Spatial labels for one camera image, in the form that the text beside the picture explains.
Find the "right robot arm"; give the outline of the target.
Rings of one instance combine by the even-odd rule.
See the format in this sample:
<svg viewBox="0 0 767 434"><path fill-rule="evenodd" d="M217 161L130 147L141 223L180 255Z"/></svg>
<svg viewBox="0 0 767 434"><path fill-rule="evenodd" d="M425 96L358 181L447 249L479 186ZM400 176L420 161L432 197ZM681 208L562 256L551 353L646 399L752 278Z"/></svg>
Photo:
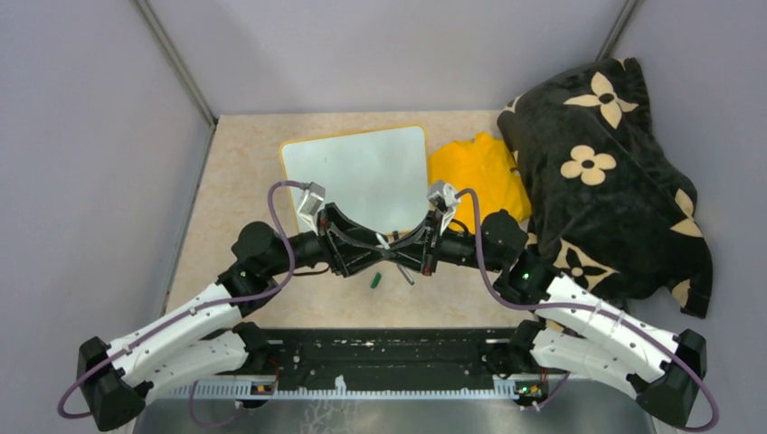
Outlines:
<svg viewBox="0 0 767 434"><path fill-rule="evenodd" d="M509 348L521 373L538 366L587 375L632 398L646 413L687 432L715 427L720 409L705 385L706 340L692 329L674 334L593 295L527 250L527 235L507 212L493 212L472 235L449 231L429 214L396 241L377 233L385 259L427 274L437 262L479 270L490 296L564 327L545 326Z"/></svg>

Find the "green whiteboard marker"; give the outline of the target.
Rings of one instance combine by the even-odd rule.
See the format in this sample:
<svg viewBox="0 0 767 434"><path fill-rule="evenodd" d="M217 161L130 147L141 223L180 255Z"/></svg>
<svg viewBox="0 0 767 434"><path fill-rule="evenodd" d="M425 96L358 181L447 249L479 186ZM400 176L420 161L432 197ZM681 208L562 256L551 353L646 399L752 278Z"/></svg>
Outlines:
<svg viewBox="0 0 767 434"><path fill-rule="evenodd" d="M380 232L377 232L375 234L375 237L378 240L379 245L383 250L386 250L389 252L392 251L391 245L388 242L388 238L385 235L383 235ZM389 261L395 264L396 268L398 269L402 277L405 279L407 284L413 287L415 285L415 280L410 274L410 272L404 267L404 265L398 262L397 259L394 257L394 255L391 255L391 258L389 258Z"/></svg>

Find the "yellow-framed whiteboard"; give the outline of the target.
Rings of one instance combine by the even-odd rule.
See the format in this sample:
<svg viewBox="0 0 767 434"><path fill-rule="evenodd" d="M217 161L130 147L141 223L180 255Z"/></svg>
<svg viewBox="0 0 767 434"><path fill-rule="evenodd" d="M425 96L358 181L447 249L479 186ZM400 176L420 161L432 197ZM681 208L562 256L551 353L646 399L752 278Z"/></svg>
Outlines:
<svg viewBox="0 0 767 434"><path fill-rule="evenodd" d="M429 210L427 139L418 124L291 140L285 177L326 189L350 220L384 234L415 228Z"/></svg>

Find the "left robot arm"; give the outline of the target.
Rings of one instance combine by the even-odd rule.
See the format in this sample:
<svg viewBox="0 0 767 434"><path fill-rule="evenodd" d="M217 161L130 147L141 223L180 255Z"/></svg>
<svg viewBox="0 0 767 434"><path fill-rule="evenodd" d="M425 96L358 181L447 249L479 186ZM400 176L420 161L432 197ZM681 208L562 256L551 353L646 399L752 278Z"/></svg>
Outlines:
<svg viewBox="0 0 767 434"><path fill-rule="evenodd" d="M349 221L333 204L314 217L316 227L287 237L278 221L246 225L232 245L236 261L214 283L150 325L109 343L97 336L79 348L77 380L87 416L101 432L136 418L171 382L201 378L222 368L264 372L271 350L243 337L241 320L263 307L296 269L324 262L350 273L357 250L378 251L385 233Z"/></svg>

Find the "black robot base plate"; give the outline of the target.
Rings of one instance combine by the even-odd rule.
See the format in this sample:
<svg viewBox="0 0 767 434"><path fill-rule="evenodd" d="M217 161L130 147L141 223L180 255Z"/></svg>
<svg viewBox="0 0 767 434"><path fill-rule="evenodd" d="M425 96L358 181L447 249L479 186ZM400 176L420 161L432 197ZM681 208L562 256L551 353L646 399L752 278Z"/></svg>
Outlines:
<svg viewBox="0 0 767 434"><path fill-rule="evenodd" d="M219 376L260 376L251 393L266 400L500 399L527 410L559 390L514 327L262 329L245 340L254 353Z"/></svg>

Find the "green marker cap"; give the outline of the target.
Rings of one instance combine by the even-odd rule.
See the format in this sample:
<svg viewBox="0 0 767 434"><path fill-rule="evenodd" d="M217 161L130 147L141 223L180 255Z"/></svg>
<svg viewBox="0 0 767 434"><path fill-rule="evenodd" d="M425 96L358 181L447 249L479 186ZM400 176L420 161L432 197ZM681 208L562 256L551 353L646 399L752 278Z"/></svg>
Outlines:
<svg viewBox="0 0 767 434"><path fill-rule="evenodd" d="M380 285L382 278L383 275L380 272L376 272L373 280L370 283L370 288L377 288Z"/></svg>

